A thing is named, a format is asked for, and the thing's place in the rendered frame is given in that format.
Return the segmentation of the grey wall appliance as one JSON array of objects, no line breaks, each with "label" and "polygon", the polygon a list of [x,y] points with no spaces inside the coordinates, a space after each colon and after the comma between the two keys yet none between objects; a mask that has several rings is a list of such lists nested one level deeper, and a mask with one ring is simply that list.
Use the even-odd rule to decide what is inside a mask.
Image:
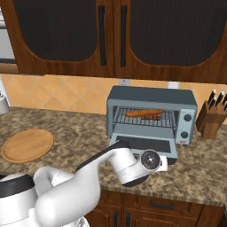
[{"label": "grey wall appliance", "polygon": [[0,8],[0,63],[15,64],[10,38],[4,23],[4,16]]}]

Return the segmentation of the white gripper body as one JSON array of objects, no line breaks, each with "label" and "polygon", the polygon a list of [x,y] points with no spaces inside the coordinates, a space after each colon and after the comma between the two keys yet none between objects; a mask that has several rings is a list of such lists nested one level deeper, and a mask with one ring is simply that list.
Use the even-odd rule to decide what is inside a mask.
[{"label": "white gripper body", "polygon": [[161,156],[161,165],[160,165],[160,171],[167,171],[168,170],[168,159],[166,156]]}]

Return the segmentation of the wooden knife block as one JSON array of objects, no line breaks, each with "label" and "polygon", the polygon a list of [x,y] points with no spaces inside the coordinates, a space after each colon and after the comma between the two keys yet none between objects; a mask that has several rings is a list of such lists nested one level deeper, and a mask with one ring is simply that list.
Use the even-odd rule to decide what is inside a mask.
[{"label": "wooden knife block", "polygon": [[223,110],[222,105],[209,107],[205,101],[196,120],[197,131],[203,138],[216,139],[217,131],[226,118],[227,110]]}]

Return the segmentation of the round wooden cutting board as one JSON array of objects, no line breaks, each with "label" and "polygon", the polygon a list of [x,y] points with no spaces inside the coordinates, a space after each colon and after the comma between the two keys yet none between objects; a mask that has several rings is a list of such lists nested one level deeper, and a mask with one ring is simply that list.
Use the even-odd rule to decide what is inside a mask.
[{"label": "round wooden cutting board", "polygon": [[54,137],[49,131],[28,129],[6,140],[2,156],[12,163],[27,163],[44,156],[53,144]]}]

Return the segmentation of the dark wood base cupboard door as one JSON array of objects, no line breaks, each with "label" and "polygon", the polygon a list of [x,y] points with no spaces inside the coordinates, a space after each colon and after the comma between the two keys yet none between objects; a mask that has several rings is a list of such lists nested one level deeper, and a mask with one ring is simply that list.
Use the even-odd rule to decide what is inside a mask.
[{"label": "dark wood base cupboard door", "polygon": [[198,220],[189,216],[163,214],[161,212],[124,209],[124,225],[126,214],[130,213],[130,227],[198,227]]},{"label": "dark wood base cupboard door", "polygon": [[118,212],[117,227],[121,227],[121,207],[112,205],[98,205],[85,217],[90,227],[114,227],[114,211]]}]

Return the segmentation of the toaster oven glass door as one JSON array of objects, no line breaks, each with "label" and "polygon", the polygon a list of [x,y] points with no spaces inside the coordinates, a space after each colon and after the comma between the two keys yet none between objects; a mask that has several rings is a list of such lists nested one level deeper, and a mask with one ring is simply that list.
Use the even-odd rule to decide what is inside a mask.
[{"label": "toaster oven glass door", "polygon": [[129,143],[131,151],[135,157],[138,157],[139,154],[144,150],[154,150],[159,155],[167,157],[168,165],[173,165],[177,160],[177,151],[174,139],[136,137],[133,135],[113,133],[109,144],[112,145],[119,140]]}]

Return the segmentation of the red kebab skewer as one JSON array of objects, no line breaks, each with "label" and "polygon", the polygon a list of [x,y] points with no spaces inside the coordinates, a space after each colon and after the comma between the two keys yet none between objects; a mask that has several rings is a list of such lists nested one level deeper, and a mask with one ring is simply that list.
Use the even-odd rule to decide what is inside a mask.
[{"label": "red kebab skewer", "polygon": [[160,119],[161,119],[161,117],[159,115],[157,115],[157,114],[141,116],[141,120],[160,121]]}]

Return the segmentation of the grey toaster oven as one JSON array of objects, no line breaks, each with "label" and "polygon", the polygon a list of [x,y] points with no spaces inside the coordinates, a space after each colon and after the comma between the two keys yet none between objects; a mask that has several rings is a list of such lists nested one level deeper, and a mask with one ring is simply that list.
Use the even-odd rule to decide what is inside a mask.
[{"label": "grey toaster oven", "polygon": [[[176,128],[114,125],[114,116],[120,106],[173,111]],[[175,144],[188,145],[192,141],[196,113],[197,103],[191,90],[113,86],[106,101],[106,134],[109,137],[112,137],[113,133],[119,133],[136,137],[174,139]],[[186,114],[192,116],[190,121],[184,120]],[[184,131],[189,134],[187,138],[181,137]]]}]

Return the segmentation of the white rounded container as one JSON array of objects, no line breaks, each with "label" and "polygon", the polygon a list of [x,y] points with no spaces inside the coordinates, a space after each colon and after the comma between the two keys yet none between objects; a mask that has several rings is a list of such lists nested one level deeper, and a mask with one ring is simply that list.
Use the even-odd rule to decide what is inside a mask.
[{"label": "white rounded container", "polygon": [[0,114],[6,114],[10,111],[10,103],[5,91],[2,77],[0,76]]}]

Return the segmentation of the dark wood glass cupboard door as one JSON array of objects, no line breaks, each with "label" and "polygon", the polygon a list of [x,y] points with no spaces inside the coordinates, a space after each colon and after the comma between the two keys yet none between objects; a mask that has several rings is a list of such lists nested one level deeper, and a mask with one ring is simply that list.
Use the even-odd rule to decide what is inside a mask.
[{"label": "dark wood glass cupboard door", "polygon": [[227,0],[113,0],[113,27],[115,77],[227,84]]},{"label": "dark wood glass cupboard door", "polygon": [[[100,64],[98,6],[105,6],[106,65]],[[114,76],[113,0],[0,0],[15,64],[0,73]]]}]

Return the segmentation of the dark wood drawer front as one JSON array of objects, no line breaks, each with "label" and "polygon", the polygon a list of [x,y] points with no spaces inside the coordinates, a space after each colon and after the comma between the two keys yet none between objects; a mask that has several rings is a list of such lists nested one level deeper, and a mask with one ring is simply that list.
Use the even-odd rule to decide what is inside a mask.
[{"label": "dark wood drawer front", "polygon": [[[165,209],[165,208],[158,208],[158,207],[151,207],[149,205],[149,201],[153,200],[155,203],[165,204],[168,205],[171,202],[175,203],[175,209]],[[200,214],[200,210],[202,206],[199,204],[195,204],[192,202],[187,201],[179,201],[179,200],[168,200],[162,198],[155,198],[155,197],[147,197],[143,195],[137,195],[137,204],[142,208],[149,211],[157,211],[166,214],[174,214],[180,216],[189,216],[193,218],[197,218]]]}]

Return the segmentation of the brown baguette bread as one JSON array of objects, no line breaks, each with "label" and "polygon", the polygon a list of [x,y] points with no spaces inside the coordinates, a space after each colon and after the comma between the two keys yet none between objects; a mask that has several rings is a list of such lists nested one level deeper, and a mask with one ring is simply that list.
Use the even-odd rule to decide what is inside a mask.
[{"label": "brown baguette bread", "polygon": [[149,109],[149,110],[139,110],[134,112],[126,112],[127,117],[139,117],[139,116],[146,116],[146,115],[154,115],[154,114],[163,114],[163,110],[159,109]]}]

